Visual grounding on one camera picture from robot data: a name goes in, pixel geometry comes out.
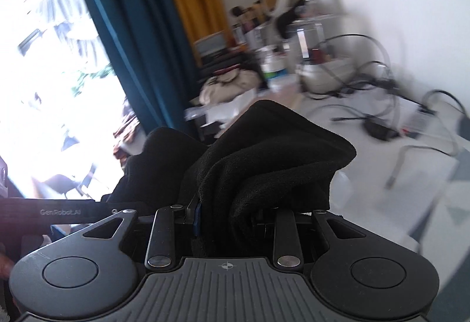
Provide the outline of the black shirt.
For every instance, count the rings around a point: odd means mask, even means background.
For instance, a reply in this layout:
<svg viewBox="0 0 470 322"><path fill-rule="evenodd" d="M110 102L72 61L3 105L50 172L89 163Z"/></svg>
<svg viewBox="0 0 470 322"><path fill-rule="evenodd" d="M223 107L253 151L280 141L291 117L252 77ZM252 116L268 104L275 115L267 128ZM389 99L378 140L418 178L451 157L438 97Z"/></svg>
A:
<svg viewBox="0 0 470 322"><path fill-rule="evenodd" d="M198 200L196 257L258 257L258 223L277 210L327 210L330 182L355 155L347 139L259 100L210 146L178 130L153 130L108 202L156 210Z"/></svg>

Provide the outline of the beige crumpled cloth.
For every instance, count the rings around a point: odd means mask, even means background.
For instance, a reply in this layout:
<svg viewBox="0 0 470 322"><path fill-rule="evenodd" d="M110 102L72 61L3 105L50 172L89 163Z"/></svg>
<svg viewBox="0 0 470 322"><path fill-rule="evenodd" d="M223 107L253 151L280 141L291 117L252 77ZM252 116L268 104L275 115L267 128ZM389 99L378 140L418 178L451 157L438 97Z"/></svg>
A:
<svg viewBox="0 0 470 322"><path fill-rule="evenodd" d="M198 102L203 106L230 102L245 92L258 89L261 84L261 78L256 72L235 68L228 73L210 77L202 85Z"/></svg>

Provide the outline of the white plastic bottle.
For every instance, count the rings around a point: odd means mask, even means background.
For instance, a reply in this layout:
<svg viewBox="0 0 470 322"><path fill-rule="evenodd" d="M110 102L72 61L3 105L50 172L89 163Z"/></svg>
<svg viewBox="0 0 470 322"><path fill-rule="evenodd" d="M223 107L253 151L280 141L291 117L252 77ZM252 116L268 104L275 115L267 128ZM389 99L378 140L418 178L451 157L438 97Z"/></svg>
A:
<svg viewBox="0 0 470 322"><path fill-rule="evenodd" d="M264 79L272 92L282 90L281 81L288 75L285 56L278 52L275 45L267 45L258 50L261 71Z"/></svg>

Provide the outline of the teal curtain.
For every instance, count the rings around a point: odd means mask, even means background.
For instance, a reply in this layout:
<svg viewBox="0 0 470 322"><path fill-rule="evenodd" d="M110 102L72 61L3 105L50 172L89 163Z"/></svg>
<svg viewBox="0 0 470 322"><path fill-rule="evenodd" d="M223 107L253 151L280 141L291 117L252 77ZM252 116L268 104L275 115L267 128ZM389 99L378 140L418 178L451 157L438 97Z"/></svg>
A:
<svg viewBox="0 0 470 322"><path fill-rule="evenodd" d="M108 58L146 132L196 136L185 110L197 66L174 0L85 0Z"/></svg>

